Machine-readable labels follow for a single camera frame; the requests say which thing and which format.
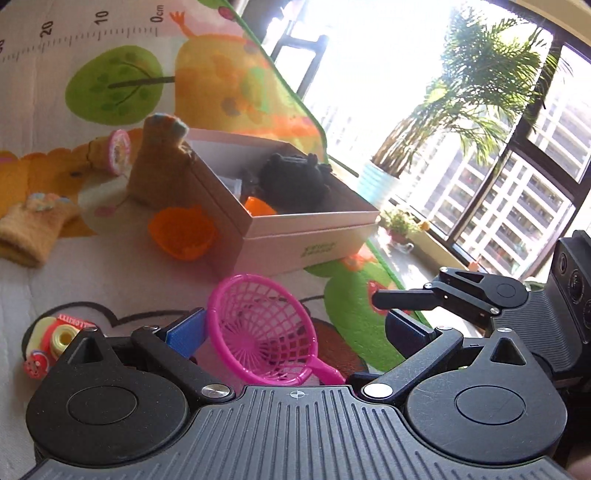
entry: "pink toy basket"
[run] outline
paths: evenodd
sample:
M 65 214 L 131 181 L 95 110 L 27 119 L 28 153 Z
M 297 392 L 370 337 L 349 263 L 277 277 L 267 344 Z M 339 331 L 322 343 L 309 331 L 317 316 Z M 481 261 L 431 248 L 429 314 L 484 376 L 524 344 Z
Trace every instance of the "pink toy basket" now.
M 319 360 L 304 307 L 268 278 L 223 280 L 209 297 L 207 331 L 224 364 L 246 384 L 301 385 L 311 374 L 325 385 L 345 383 L 336 368 Z

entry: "number 10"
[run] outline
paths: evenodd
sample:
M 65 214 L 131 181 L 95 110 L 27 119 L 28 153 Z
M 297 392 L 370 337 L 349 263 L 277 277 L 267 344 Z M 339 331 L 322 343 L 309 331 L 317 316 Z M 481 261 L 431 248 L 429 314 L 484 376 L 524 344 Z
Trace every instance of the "number 10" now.
M 106 22 L 108 20 L 109 16 L 109 12 L 106 12 L 104 10 L 97 12 L 95 14 L 96 20 L 95 20 L 95 24 L 100 25 L 101 22 Z

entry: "black window frame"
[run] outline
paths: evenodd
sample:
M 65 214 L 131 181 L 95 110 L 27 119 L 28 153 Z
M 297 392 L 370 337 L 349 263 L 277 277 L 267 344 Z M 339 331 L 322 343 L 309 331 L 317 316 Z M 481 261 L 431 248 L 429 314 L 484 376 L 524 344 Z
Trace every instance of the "black window frame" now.
M 521 18 L 526 19 L 529 22 L 547 30 L 552 36 L 552 43 L 550 45 L 550 52 L 554 52 L 555 55 L 560 57 L 560 53 L 563 47 L 568 47 L 573 50 L 577 55 L 586 60 L 591 64 L 591 46 L 584 43 L 581 39 L 577 38 L 572 33 L 566 31 L 564 28 L 558 26 L 547 18 L 542 17 L 535 12 L 517 5 L 509 0 L 488 0 L 489 3 L 495 4 L 505 10 L 518 15 Z M 554 74 L 554 69 L 549 68 L 546 65 L 544 69 L 546 74 L 540 76 L 535 89 L 541 93 L 541 98 L 529 104 L 527 110 L 532 117 L 537 117 L 540 110 L 544 108 L 544 99 L 548 94 Z M 537 259 L 526 269 L 523 274 L 524 278 L 534 275 L 540 267 L 548 260 L 550 254 L 553 252 L 554 244 L 559 237 L 564 235 L 565 231 L 569 228 L 573 219 L 579 212 L 589 190 L 591 189 L 591 168 L 587 167 L 582 175 L 580 181 L 574 179 L 566 170 L 549 157 L 544 151 L 539 149 L 531 140 L 529 140 L 529 134 L 532 130 L 532 126 L 522 118 L 517 126 L 515 127 L 513 134 L 508 140 L 505 148 L 501 151 L 499 158 L 489 169 L 485 176 L 484 181 L 480 184 L 480 187 L 475 192 L 474 197 L 468 204 L 468 207 L 464 210 L 460 219 L 454 224 L 448 235 L 442 235 L 442 232 L 437 232 L 432 229 L 431 234 L 445 245 L 452 253 L 454 253 L 459 260 L 468 265 L 470 261 L 474 259 L 464 250 L 461 249 L 457 244 L 461 233 L 465 230 L 466 226 L 474 217 L 476 210 L 482 204 L 484 198 L 492 189 L 492 186 L 497 181 L 497 178 L 501 174 L 503 167 L 511 155 L 511 153 L 518 154 L 528 164 L 536 168 L 548 181 L 550 181 L 562 194 L 569 199 L 574 206 L 574 211 L 571 217 L 566 223 L 564 223 L 561 231 L 556 231 L 553 236 L 548 240 L 546 246 L 541 251 L 541 254 Z

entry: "metal screw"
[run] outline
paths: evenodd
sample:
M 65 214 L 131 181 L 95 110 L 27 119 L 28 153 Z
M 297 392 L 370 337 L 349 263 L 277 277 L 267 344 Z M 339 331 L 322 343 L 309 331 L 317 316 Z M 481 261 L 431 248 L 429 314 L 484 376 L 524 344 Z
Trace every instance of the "metal screw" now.
M 205 385 L 201 389 L 201 394 L 206 396 L 207 398 L 223 398 L 227 397 L 230 392 L 230 387 L 227 385 L 222 385 L 220 383 L 212 383 L 209 385 Z
M 363 393 L 370 398 L 388 398 L 394 393 L 392 387 L 385 383 L 370 383 L 365 385 L 362 390 Z

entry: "orange plastic cup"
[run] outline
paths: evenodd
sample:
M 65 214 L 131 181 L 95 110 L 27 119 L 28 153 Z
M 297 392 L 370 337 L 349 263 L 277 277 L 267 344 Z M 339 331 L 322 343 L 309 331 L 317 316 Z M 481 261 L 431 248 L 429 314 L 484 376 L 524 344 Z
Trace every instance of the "orange plastic cup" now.
M 197 260 L 212 246 L 217 229 L 200 206 L 158 212 L 148 230 L 158 246 L 174 258 Z
M 244 203 L 244 208 L 253 217 L 262 217 L 265 215 L 277 215 L 277 212 L 269 207 L 265 202 L 256 197 L 248 197 Z

